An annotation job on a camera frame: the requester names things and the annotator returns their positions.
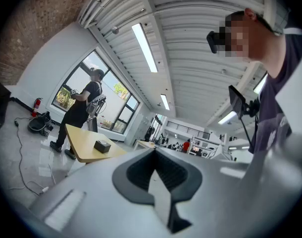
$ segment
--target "ceiling light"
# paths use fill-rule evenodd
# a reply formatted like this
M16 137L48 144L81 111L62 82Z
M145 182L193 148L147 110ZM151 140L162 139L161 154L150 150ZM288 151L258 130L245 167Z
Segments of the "ceiling light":
M230 112L228 115L226 115L222 120L220 120L219 124L224 124L226 121L230 120L232 117L236 115L235 111Z
M255 88L253 89L253 91L256 94L259 94L265 84L266 78L268 77L268 74L266 73L263 78L260 80L260 82L255 86Z
M136 38L140 44L140 47L142 49L143 54L145 55L145 58L147 60L147 63L149 65L150 71L151 72L157 72L157 68L155 65L155 61L154 61L154 57L151 53L151 48L150 45L148 43L146 34L142 28L142 25L136 24L132 26L132 30L134 31Z
M161 94L161 98L162 98L162 101L163 101L163 104L164 104L165 108L166 108L167 110L170 110L169 104L168 104L167 99L166 99L166 95Z

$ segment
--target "shoe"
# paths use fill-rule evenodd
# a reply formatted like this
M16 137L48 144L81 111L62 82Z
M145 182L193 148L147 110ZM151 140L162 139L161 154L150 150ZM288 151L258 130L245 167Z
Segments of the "shoe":
M56 143L51 141L50 142L50 147L52 147L55 151L57 151L58 153L61 153L62 152L62 149L61 147L57 147Z
M65 150L64 150L64 153L65 153L66 155L68 155L71 159L73 159L73 160L76 159L75 154L74 154L74 153L71 153L70 150L65 149Z

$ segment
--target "table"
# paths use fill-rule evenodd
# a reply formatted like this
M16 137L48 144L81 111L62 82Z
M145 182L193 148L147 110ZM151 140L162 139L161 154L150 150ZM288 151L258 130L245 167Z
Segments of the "table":
M112 142L104 134L88 131L66 124L65 130L71 147L79 162L90 163L107 158L117 157L127 152ZM106 153L101 153L94 148L96 140L104 140L110 144L110 149Z
M141 145L144 148L154 148L155 147L155 144L153 142L145 142L145 141L137 140L134 151L138 148L138 145Z

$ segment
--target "railing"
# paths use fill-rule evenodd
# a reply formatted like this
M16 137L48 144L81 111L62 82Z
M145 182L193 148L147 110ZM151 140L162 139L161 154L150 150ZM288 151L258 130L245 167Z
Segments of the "railing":
M176 129L176 130L194 135L196 137L209 139L210 134L207 132L199 131L197 129L192 129L192 128L189 128L189 127L186 127L186 126L183 126L183 125L171 122L171 121L168 121L166 126L169 128L172 128L172 129Z

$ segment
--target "gray floor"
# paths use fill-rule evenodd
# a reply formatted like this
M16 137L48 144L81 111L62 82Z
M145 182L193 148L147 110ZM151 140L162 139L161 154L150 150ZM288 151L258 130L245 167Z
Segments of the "gray floor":
M0 129L0 184L10 197L29 207L38 197L37 195L27 188L10 189L24 186L19 173L20 143L17 138L17 127L14 125L16 117L28 118L30 113L17 103L9 102L5 123ZM21 170L26 183L34 181L42 187L51 188L54 186L54 181L51 177L50 167L55 182L59 183L66 175L84 166L83 163L71 160L64 153L59 154L49 147L50 141L55 141L57 138L58 126L54 125L49 136L44 137L40 134L32 134L27 130L27 119L19 119L18 122L19 137L23 144ZM133 147L124 143L117 142L117 144L126 151L133 151ZM68 139L66 139L62 149L69 149L69 147ZM33 182L28 183L28 186L36 193L42 192L42 188Z

